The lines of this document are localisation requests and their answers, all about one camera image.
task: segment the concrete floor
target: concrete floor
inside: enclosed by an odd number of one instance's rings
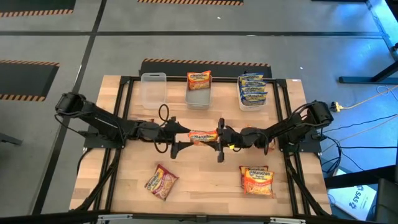
[[[0,18],[0,31],[88,31],[93,27],[100,2],[77,0],[75,12],[70,15]],[[397,26],[394,27],[393,22],[388,25],[393,39]],[[106,5],[99,30],[378,32],[363,3],[311,0],[246,0],[243,7],[138,4],[132,0],[113,0]],[[60,63],[60,70],[44,102],[0,101],[0,132],[24,140],[20,147],[0,144],[1,217],[30,213],[59,127],[53,118],[53,107],[62,93],[72,89],[87,42],[85,36],[0,36],[0,58]],[[384,41],[377,37],[97,37],[80,93],[90,101],[96,101],[103,75],[137,75],[142,60],[147,57],[267,62],[271,64],[274,78],[301,79],[307,101],[338,101],[344,106],[373,96],[377,93],[377,85],[339,84],[336,81],[339,76],[370,77],[394,61]],[[397,108],[398,100],[391,94],[380,96],[352,110],[334,114],[335,121],[328,129],[388,116],[397,113]],[[328,135],[342,139],[375,124],[342,129]],[[70,126],[75,129],[87,127],[81,121],[72,121]],[[395,119],[341,144],[396,146],[397,127],[398,119]],[[323,149],[329,144],[322,142]],[[68,210],[82,145],[83,138],[67,133],[44,213]],[[346,149],[345,153],[363,169],[391,165],[396,158],[393,149]],[[336,149],[332,148],[322,159],[336,155]],[[359,171],[347,158],[342,159],[341,167]]]

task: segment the clear plastic container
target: clear plastic container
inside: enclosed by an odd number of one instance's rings
[[[145,109],[159,109],[166,103],[167,81],[164,73],[141,75],[141,103]]]
[[[211,104],[211,81],[210,88],[189,90],[187,79],[187,91],[185,92],[185,103],[189,109],[207,110]]]
[[[266,101],[264,102],[263,105],[257,105],[257,106],[246,106],[246,105],[243,105],[243,103],[241,101],[240,90],[239,90],[239,78],[238,78],[238,82],[236,83],[236,93],[238,94],[239,108],[242,111],[259,111],[267,104],[267,99],[266,99]]]

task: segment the yellow and black hazard tape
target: yellow and black hazard tape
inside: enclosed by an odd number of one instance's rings
[[[270,65],[267,63],[219,62],[219,61],[207,61],[207,60],[172,60],[172,59],[145,58],[144,62],[194,63],[194,64],[208,64],[208,65],[240,65],[240,66],[270,67]]]
[[[165,4],[211,4],[219,6],[243,6],[243,1],[229,0],[138,0],[143,3],[165,3]]]
[[[44,101],[45,96],[0,94],[0,100]]]
[[[47,16],[47,15],[59,15],[59,14],[71,14],[71,13],[73,13],[73,9],[19,11],[19,12],[1,12],[0,11],[0,17]]]
[[[60,64],[57,62],[36,62],[36,61],[24,61],[24,60],[0,60],[0,63],[16,63],[23,65],[54,65],[59,67]]]

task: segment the plastic container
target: plastic container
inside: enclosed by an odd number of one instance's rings
[[[267,98],[266,98],[266,101],[264,102],[263,105],[256,105],[256,106],[243,105],[243,103],[241,101],[240,90],[239,90],[239,79],[238,79],[238,82],[236,83],[236,92],[238,93],[239,108],[242,111],[259,111],[267,104]]]
[[[159,109],[166,103],[167,81],[164,73],[141,75],[141,103],[145,109]]]
[[[189,109],[207,110],[211,104],[211,80],[210,88],[189,90],[187,79],[187,90],[185,92],[185,103]]]

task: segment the wooden table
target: wooden table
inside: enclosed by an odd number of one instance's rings
[[[120,76],[106,75],[99,91],[97,105],[110,112],[113,111],[118,92]],[[292,109],[305,103],[303,87],[300,80],[287,80]],[[146,110],[139,97],[140,82],[134,82],[129,119],[155,119],[157,110]],[[267,128],[277,122],[275,99],[272,85],[267,85],[268,101],[262,111],[243,112],[238,106],[236,84],[213,83],[212,106],[209,110],[189,110],[185,105],[184,82],[167,82],[167,104],[170,115],[176,116],[183,126],[190,129],[210,131],[217,127],[219,118],[236,131],[246,126]],[[281,102],[283,94],[280,89]],[[178,135],[177,140],[188,141],[187,135]],[[267,156],[263,151],[252,147],[233,152],[224,149],[225,161],[217,163],[217,153],[206,146],[192,146],[179,152],[176,159],[170,158],[169,151],[158,153],[152,143],[129,141],[121,154],[117,181],[115,185],[111,211],[118,213],[174,213],[174,214],[208,214],[208,215],[259,215],[291,216],[289,189],[285,164],[278,146],[270,150]],[[88,196],[98,182],[103,161],[104,149],[93,149],[82,161],[76,180],[70,208],[76,208]],[[301,153],[305,183],[318,203],[331,213],[325,183],[319,159],[312,153]],[[164,202],[144,188],[152,177],[157,164],[162,164],[180,178]],[[241,188],[238,166],[264,166],[274,171],[272,189],[274,198],[244,195]],[[302,201],[297,186],[298,208],[302,213]],[[100,208],[108,187],[105,186]]]

